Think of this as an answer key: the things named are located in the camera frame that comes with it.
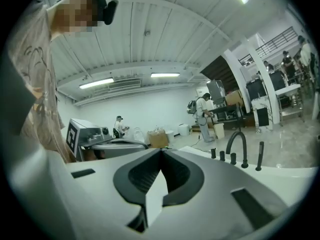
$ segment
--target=cap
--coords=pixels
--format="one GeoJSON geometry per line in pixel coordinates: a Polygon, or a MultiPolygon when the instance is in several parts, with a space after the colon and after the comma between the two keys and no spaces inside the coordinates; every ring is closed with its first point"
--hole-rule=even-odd
{"type": "Polygon", "coordinates": [[[97,21],[110,25],[114,20],[115,12],[118,6],[117,0],[112,0],[107,4],[106,0],[95,0],[97,2],[97,21]]]}

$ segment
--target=white column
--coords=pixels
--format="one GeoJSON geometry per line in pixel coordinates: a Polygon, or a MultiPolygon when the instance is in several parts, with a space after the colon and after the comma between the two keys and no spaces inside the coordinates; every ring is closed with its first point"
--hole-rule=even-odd
{"type": "Polygon", "coordinates": [[[279,105],[278,105],[278,100],[276,97],[275,93],[275,88],[274,85],[271,82],[270,76],[267,72],[267,69],[258,55],[257,51],[255,48],[248,42],[248,39],[243,36],[241,38],[241,43],[245,46],[245,48],[248,50],[250,53],[251,57],[253,58],[258,71],[260,71],[262,79],[264,81],[265,88],[268,92],[269,100],[270,100],[270,105],[271,105],[271,110],[272,110],[272,119],[273,119],[273,124],[279,124],[280,122],[280,115],[279,115],[279,105]]]}
{"type": "Polygon", "coordinates": [[[247,90],[247,81],[245,80],[243,74],[241,73],[240,68],[242,65],[240,64],[239,60],[236,58],[236,56],[228,49],[223,54],[222,57],[225,59],[225,61],[228,63],[234,78],[239,86],[239,89],[241,91],[243,102],[245,105],[245,110],[247,113],[250,112],[250,97],[247,90]]]}

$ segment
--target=table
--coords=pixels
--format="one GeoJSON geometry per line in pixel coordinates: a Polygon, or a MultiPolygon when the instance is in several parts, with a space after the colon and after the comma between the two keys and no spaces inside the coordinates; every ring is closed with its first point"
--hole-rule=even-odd
{"type": "Polygon", "coordinates": [[[214,120],[211,117],[212,124],[214,125],[214,124],[219,124],[219,123],[237,122],[239,131],[241,132],[240,120],[243,122],[244,117],[243,117],[242,111],[240,109],[240,106],[238,104],[227,105],[227,106],[218,107],[216,109],[209,110],[209,112],[212,112],[213,114],[217,114],[217,113],[221,113],[221,112],[232,112],[232,111],[235,113],[235,119],[218,120],[216,123],[214,123],[214,120]]]}
{"type": "Polygon", "coordinates": [[[303,99],[301,95],[301,85],[300,84],[292,84],[285,88],[275,91],[275,95],[278,100],[279,105],[279,113],[280,113],[280,125],[283,126],[282,122],[284,117],[299,114],[302,121],[304,120],[304,108],[303,108],[303,99]],[[288,96],[291,99],[291,107],[282,108],[281,106],[281,97],[288,96]]]}

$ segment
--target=white pants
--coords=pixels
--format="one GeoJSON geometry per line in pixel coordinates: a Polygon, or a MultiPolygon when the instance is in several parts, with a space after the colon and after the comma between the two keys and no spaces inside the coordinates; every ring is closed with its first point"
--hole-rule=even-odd
{"type": "Polygon", "coordinates": [[[213,137],[210,137],[209,129],[207,125],[207,119],[205,117],[199,117],[197,122],[200,127],[200,131],[205,142],[212,142],[214,140],[213,137]]]}

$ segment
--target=tiled floor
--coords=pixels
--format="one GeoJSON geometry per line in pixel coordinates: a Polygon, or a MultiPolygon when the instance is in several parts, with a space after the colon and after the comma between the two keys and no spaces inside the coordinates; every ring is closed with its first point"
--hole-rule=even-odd
{"type": "MultiPolygon", "coordinates": [[[[283,122],[283,126],[277,125],[272,132],[256,133],[254,127],[242,128],[247,142],[247,159],[250,164],[257,164],[259,153],[259,142],[264,142],[263,166],[278,168],[308,168],[318,165],[319,156],[316,153],[317,135],[320,134],[318,121],[311,121],[310,115],[305,116],[305,122],[295,117],[283,122]]],[[[229,137],[233,130],[225,130],[223,139],[216,139],[214,142],[205,143],[200,133],[197,132],[188,136],[175,137],[171,148],[180,149],[184,146],[193,146],[204,152],[216,148],[217,157],[219,151],[226,150],[229,137]]],[[[242,140],[237,136],[232,144],[231,152],[236,153],[236,160],[242,161],[243,147],[242,140]]]]}

